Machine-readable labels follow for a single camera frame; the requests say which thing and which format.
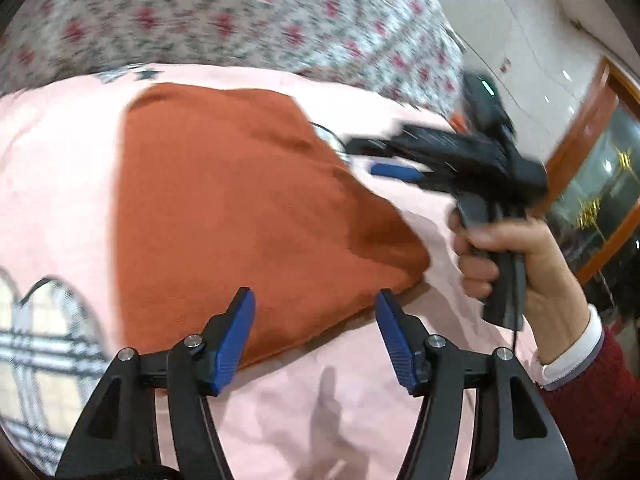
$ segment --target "sleeve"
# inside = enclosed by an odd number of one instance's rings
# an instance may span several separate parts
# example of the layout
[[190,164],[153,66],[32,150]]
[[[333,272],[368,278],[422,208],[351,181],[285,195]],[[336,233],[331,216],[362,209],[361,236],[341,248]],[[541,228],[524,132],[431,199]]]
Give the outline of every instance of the sleeve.
[[557,388],[543,389],[542,397],[582,479],[628,428],[640,424],[640,383],[625,368],[622,350],[606,329],[593,361],[571,376]]
[[589,305],[589,323],[578,341],[551,364],[542,366],[540,385],[545,390],[556,390],[585,371],[600,353],[604,332],[600,315]]

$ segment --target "metal screw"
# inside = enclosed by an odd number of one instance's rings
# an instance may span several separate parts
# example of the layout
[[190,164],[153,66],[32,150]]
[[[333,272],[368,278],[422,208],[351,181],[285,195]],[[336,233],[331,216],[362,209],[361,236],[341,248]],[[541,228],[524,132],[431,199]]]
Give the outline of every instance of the metal screw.
[[427,341],[434,348],[442,348],[444,345],[447,344],[446,339],[444,339],[441,335],[437,335],[437,334],[430,335]]
[[118,359],[120,361],[131,361],[134,355],[135,350],[133,348],[123,348],[118,352]]
[[202,338],[198,334],[191,334],[184,338],[184,344],[188,348],[196,348],[202,344]]
[[510,361],[513,358],[513,352],[504,346],[498,348],[495,354],[498,356],[498,359],[502,359],[503,361]]

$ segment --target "wooden door frame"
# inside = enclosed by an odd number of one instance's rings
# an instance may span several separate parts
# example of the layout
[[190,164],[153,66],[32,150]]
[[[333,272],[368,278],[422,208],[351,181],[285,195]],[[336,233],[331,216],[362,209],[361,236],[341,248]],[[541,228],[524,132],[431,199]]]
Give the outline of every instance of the wooden door frame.
[[[535,216],[541,217],[562,194],[600,138],[619,103],[624,104],[640,121],[640,87],[611,60],[603,57],[580,110],[546,162],[549,193],[545,201],[534,209]],[[615,256],[638,224],[640,199],[600,250],[575,273],[581,285],[587,283]]]

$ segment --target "black cable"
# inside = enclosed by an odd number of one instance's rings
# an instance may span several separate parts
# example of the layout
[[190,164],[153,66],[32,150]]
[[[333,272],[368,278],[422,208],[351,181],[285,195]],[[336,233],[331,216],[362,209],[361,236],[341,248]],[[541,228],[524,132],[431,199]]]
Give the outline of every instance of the black cable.
[[518,331],[513,331],[513,338],[511,339],[511,351],[513,355],[516,355],[516,342],[518,341]]
[[342,149],[344,150],[344,152],[347,152],[347,145],[342,142],[340,140],[340,137],[338,137],[336,134],[334,134],[329,128],[325,128],[324,126],[322,126],[322,124],[317,124],[317,123],[311,123],[312,126],[315,126],[317,128],[320,128],[321,130],[326,131],[328,134],[331,134],[332,137],[337,140],[338,142],[340,142],[340,145],[342,146]]

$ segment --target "finger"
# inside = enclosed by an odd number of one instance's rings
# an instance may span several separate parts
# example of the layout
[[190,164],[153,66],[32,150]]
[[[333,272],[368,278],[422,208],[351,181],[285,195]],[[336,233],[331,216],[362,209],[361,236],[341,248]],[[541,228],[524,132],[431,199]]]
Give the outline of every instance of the finger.
[[494,262],[486,258],[480,258],[479,256],[462,256],[458,267],[462,275],[471,280],[493,282],[500,275],[498,266]]
[[487,251],[546,253],[556,242],[546,224],[535,219],[505,219],[467,232],[469,242]]
[[493,287],[489,282],[481,282],[479,280],[469,280],[467,278],[463,278],[462,289],[470,298],[476,298],[476,300],[485,300],[491,295]]
[[455,235],[453,237],[452,247],[458,256],[467,254],[471,250],[471,245],[465,235]]
[[449,213],[449,221],[447,223],[449,225],[449,229],[451,229],[455,233],[462,229],[460,213],[457,209],[454,209],[451,213]]

